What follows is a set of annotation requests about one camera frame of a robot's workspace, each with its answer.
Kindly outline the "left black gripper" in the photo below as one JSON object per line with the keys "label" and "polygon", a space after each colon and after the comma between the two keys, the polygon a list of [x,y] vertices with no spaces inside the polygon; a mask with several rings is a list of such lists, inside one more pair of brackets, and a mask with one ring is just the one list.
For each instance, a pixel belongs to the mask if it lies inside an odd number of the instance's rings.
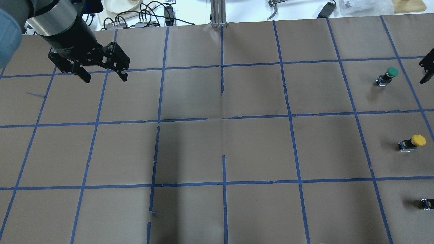
{"label": "left black gripper", "polygon": [[115,42],[102,46],[82,17],[76,17],[74,23],[59,34],[44,36],[50,44],[48,58],[63,73],[72,72],[85,83],[90,83],[91,75],[81,66],[97,65],[117,72],[123,82],[127,82],[130,58]]}

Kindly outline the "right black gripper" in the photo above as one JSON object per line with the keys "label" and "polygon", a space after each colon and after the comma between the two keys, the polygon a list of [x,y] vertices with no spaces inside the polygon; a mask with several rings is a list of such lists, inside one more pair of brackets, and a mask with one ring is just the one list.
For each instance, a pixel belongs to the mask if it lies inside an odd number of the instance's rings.
{"label": "right black gripper", "polygon": [[419,62],[419,66],[425,71],[425,75],[420,80],[420,84],[425,84],[434,75],[434,49],[429,51],[425,57]]}

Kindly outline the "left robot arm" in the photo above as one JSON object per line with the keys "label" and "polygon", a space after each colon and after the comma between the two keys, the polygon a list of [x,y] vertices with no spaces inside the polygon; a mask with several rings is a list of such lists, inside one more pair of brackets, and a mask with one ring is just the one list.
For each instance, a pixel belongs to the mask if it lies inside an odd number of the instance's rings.
{"label": "left robot arm", "polygon": [[82,15],[86,1],[70,0],[2,0],[1,1],[1,68],[5,68],[20,46],[24,27],[29,23],[50,45],[48,58],[64,74],[79,76],[89,83],[86,66],[115,71],[127,81],[130,58],[116,42],[102,46]]}

